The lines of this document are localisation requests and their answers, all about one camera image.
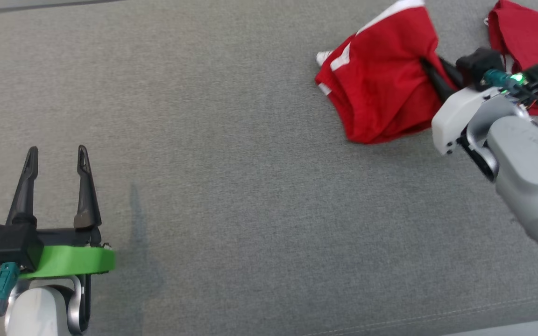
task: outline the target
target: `red garment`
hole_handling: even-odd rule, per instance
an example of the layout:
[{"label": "red garment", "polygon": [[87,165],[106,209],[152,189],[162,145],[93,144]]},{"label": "red garment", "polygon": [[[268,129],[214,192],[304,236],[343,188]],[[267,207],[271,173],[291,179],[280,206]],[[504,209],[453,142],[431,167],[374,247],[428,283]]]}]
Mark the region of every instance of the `red garment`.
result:
[{"label": "red garment", "polygon": [[444,74],[437,44],[424,1],[399,0],[327,57],[315,81],[349,140],[386,142],[431,127],[441,102],[420,59]]},{"label": "red garment", "polygon": [[[489,13],[491,47],[514,58],[514,72],[538,63],[538,11],[499,0]],[[538,115],[538,105],[529,113]]]}]

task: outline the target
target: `folded red fabric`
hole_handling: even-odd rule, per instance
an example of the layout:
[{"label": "folded red fabric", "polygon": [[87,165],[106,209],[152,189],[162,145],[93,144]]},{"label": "folded red fabric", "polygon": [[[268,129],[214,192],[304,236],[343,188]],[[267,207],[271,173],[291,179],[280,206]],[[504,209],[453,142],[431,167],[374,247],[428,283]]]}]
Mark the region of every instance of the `folded red fabric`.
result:
[{"label": "folded red fabric", "polygon": [[424,0],[399,0],[326,57],[315,81],[349,140],[386,142],[431,127],[441,102],[420,59],[444,74],[438,42]]},{"label": "folded red fabric", "polygon": [[[514,72],[538,63],[538,11],[499,0],[489,13],[491,47],[512,56]],[[538,115],[538,105],[529,113]]]}]

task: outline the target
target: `red cloth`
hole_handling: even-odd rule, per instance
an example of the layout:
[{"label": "red cloth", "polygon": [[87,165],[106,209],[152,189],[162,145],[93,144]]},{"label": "red cloth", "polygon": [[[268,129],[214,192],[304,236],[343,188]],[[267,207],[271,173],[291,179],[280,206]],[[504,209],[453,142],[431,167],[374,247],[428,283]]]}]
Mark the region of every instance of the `red cloth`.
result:
[{"label": "red cloth", "polygon": [[[489,13],[491,47],[515,60],[514,72],[538,63],[538,11],[499,0]],[[538,105],[529,113],[538,115]]]},{"label": "red cloth", "polygon": [[353,142],[386,142],[425,130],[441,107],[420,63],[424,57],[445,73],[424,2],[400,0],[378,18],[333,51],[315,78]]}]

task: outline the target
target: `green bracket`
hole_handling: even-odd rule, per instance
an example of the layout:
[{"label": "green bracket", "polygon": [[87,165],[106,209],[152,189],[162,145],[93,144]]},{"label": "green bracket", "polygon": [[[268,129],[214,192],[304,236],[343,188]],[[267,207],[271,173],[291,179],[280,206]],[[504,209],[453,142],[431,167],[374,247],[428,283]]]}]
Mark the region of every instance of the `green bracket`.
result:
[{"label": "green bracket", "polygon": [[115,268],[114,251],[102,247],[45,246],[36,272],[20,279],[106,273]]}]

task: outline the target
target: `gray fabric surface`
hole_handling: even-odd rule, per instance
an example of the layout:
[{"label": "gray fabric surface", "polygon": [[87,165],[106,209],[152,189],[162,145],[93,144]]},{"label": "gray fabric surface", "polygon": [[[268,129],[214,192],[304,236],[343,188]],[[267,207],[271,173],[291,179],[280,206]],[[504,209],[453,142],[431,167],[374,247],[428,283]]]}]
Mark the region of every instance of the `gray fabric surface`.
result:
[{"label": "gray fabric surface", "polygon": [[[462,153],[345,140],[314,85],[391,0],[133,0],[0,15],[0,223],[40,149],[68,227],[77,147],[103,237],[93,336],[442,335],[538,319],[538,247]],[[431,0],[440,53],[493,0]],[[538,0],[521,3],[538,9]]]}]

